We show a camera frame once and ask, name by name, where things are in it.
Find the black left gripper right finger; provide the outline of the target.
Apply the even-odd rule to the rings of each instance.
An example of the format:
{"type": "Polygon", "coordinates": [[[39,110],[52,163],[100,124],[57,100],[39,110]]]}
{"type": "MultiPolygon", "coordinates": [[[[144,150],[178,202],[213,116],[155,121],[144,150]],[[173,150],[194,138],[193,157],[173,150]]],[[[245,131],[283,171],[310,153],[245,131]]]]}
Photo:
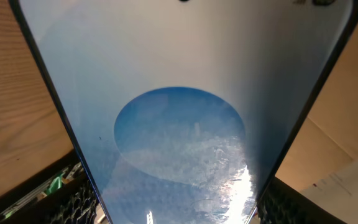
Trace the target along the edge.
{"type": "Polygon", "coordinates": [[[278,178],[273,178],[257,205],[263,224],[345,224],[278,178]]]}

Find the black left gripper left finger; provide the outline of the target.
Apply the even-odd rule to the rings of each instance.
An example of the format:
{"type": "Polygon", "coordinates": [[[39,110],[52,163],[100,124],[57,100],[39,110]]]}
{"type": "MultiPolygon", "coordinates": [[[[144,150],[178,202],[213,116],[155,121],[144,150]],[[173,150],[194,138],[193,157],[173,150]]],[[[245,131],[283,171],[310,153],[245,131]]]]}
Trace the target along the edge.
{"type": "Polygon", "coordinates": [[[99,200],[86,176],[80,174],[53,194],[19,210],[2,224],[93,223],[99,200]]]}

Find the blue Galaxy smartphone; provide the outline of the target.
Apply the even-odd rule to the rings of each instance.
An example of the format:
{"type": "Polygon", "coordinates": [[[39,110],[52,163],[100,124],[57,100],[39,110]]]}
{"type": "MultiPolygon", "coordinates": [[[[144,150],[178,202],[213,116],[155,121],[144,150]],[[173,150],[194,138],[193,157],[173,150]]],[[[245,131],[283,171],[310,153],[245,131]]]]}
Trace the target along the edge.
{"type": "Polygon", "coordinates": [[[248,223],[358,1],[10,7],[110,223],[248,223]]]}

